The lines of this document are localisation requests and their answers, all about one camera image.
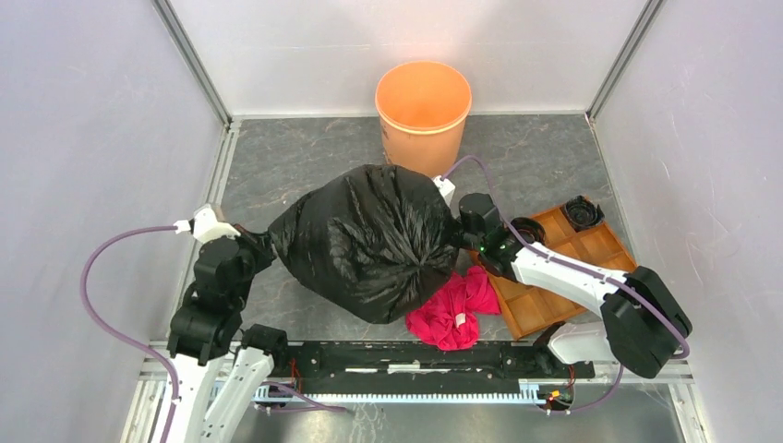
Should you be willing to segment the black plastic trash bag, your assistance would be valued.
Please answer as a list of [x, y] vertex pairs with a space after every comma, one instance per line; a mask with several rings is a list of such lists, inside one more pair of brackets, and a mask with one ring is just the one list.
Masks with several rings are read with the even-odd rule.
[[423, 306], [449, 281], [459, 227], [432, 179], [356, 167], [302, 196], [269, 226], [299, 283], [371, 324]]

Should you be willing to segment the orange plastic trash bin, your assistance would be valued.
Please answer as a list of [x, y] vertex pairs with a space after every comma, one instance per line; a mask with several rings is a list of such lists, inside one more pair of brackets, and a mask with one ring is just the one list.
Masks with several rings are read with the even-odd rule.
[[386, 162], [445, 174], [457, 160], [472, 104], [467, 79], [451, 66], [413, 61], [389, 70], [375, 91]]

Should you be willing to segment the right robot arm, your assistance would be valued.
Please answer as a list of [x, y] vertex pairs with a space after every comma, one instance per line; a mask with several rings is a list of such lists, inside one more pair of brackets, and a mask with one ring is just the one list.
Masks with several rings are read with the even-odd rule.
[[691, 321], [589, 199], [506, 224], [490, 195], [472, 193], [460, 199], [459, 213], [466, 249], [488, 273], [513, 338], [539, 333], [533, 362], [540, 374], [617, 362], [654, 378], [689, 354]]

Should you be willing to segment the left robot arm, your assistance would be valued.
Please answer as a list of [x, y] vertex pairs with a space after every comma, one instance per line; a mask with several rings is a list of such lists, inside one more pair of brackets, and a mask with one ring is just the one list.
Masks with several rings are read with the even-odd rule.
[[252, 282], [276, 259], [268, 233], [234, 228], [232, 235], [203, 242], [194, 281], [171, 319], [166, 349], [176, 374], [167, 380], [173, 398], [153, 433], [161, 442], [230, 441], [262, 382], [290, 364], [286, 332], [254, 324], [242, 333], [227, 380], [214, 387]]

